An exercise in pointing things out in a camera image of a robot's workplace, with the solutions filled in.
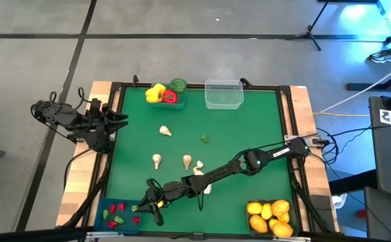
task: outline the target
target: clear plastic container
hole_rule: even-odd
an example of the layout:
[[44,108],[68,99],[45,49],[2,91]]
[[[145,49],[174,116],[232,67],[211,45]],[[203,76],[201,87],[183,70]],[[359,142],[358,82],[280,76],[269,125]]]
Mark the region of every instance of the clear plastic container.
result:
[[207,80],[204,99],[209,109],[235,110],[243,103],[243,85],[239,80]]

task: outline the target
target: yellow fruit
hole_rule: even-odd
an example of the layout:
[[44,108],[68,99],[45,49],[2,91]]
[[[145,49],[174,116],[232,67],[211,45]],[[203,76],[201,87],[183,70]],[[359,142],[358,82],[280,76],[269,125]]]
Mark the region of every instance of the yellow fruit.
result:
[[283,223],[288,223],[290,221],[290,214],[286,212],[283,215],[279,216],[277,219]]
[[270,220],[269,220],[269,227],[270,227],[270,229],[273,229],[273,225],[275,224],[275,223],[278,223],[279,221],[277,220],[277,219],[274,219],[274,218],[271,218]]
[[247,205],[247,211],[249,214],[260,214],[263,210],[263,206],[259,202],[250,202]]
[[271,206],[273,215],[279,217],[290,210],[290,204],[285,200],[278,200]]
[[261,210],[261,218],[267,220],[271,216],[273,216],[273,213],[271,213],[271,204],[264,204],[263,210]]
[[293,232],[292,227],[283,222],[275,223],[271,230],[273,231],[273,234],[278,237],[290,237]]
[[267,223],[259,215],[251,216],[249,224],[258,233],[267,233]]

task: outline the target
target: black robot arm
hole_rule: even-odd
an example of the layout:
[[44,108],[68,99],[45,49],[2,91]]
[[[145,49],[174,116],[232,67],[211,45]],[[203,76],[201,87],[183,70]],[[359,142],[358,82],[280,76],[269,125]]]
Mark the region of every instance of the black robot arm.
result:
[[187,196],[193,198],[201,194],[209,184],[217,182],[234,174],[255,175],[268,165],[270,161],[289,158],[303,158],[310,154],[310,149],[303,138],[295,138],[288,145],[262,151],[260,149],[248,149],[240,152],[227,164],[207,172],[204,175],[189,175],[181,178],[181,181],[171,181],[163,187],[154,179],[147,179],[148,189],[144,198],[139,202],[137,212],[150,212],[154,215],[155,222],[161,226],[164,224],[160,209],[167,207],[176,199]]
[[[49,101],[37,101],[31,106],[30,111],[37,121],[46,125],[62,126],[72,132],[67,135],[67,138],[74,143],[78,140],[85,140],[93,151],[109,153],[112,150],[110,135],[128,124],[125,121],[128,116],[111,111],[107,104],[102,105],[101,101],[96,98],[86,101],[81,87],[78,92],[81,103],[76,108],[72,108],[70,104],[56,103],[56,94],[52,92]],[[84,115],[77,111],[82,101],[91,103],[89,110],[86,110]]]

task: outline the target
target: blue tray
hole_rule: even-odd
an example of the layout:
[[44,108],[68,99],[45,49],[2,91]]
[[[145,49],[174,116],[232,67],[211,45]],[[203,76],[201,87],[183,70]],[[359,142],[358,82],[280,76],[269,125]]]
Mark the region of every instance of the blue tray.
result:
[[[124,211],[121,211],[118,208],[118,204],[123,202],[125,204]],[[112,198],[101,198],[99,201],[99,205],[97,207],[97,213],[95,214],[94,221],[94,231],[113,231],[113,232],[121,232],[124,234],[135,234],[139,232],[140,225],[143,223],[142,212],[133,212],[131,207],[133,205],[137,205],[139,201],[137,200],[122,200],[122,199],[112,199]],[[110,205],[116,205],[116,212],[114,214],[110,213]],[[109,211],[109,217],[107,220],[103,219],[103,210],[107,209]],[[115,216],[120,216],[124,219],[124,224],[117,224],[116,229],[110,229],[107,226],[107,222],[110,220],[114,220]],[[133,218],[137,216],[140,218],[140,223],[137,225],[133,223]]]

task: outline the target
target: tripod stand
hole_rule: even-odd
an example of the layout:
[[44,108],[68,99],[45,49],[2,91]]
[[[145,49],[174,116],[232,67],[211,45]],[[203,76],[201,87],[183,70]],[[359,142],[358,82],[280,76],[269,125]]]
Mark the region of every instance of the tripod stand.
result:
[[314,42],[316,48],[319,51],[321,51],[321,47],[318,45],[318,42],[316,42],[315,37],[312,35],[312,29],[314,28],[315,24],[317,23],[319,17],[323,13],[323,11],[324,11],[325,7],[327,6],[327,4],[329,4],[328,1],[325,2],[325,4],[322,7],[321,11],[318,13],[318,16],[316,17],[315,21],[313,22],[313,24],[308,26],[308,29],[305,32],[303,32],[301,34],[296,34],[293,38],[290,38],[290,39],[287,39],[287,40],[301,39],[302,37],[305,38],[305,39],[311,39]]

